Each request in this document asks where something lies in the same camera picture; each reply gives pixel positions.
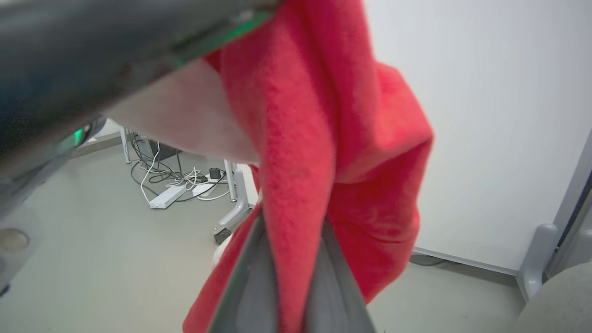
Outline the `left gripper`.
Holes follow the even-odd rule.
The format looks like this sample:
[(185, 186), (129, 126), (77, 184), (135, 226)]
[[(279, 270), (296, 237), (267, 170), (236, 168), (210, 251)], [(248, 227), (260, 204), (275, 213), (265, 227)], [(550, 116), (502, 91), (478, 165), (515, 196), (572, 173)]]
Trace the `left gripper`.
[[(83, 126), (100, 108), (262, 25), (277, 0), (3, 0), (1, 153)], [(4, 219), (99, 133), (98, 117), (1, 165)]]

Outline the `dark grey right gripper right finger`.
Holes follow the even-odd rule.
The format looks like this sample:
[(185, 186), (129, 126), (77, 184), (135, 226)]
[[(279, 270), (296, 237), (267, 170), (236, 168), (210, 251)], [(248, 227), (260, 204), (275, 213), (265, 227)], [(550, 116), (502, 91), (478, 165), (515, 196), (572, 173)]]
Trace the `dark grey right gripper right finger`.
[(307, 333), (374, 333), (357, 281), (328, 221), (322, 228), (305, 307)]

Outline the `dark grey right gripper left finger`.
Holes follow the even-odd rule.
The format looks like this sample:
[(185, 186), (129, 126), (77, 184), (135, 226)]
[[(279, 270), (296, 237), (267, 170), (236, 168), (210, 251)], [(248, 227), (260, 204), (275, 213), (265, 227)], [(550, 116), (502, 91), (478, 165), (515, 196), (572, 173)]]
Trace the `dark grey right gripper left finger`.
[(260, 209), (209, 324), (210, 333), (277, 333), (278, 283)]

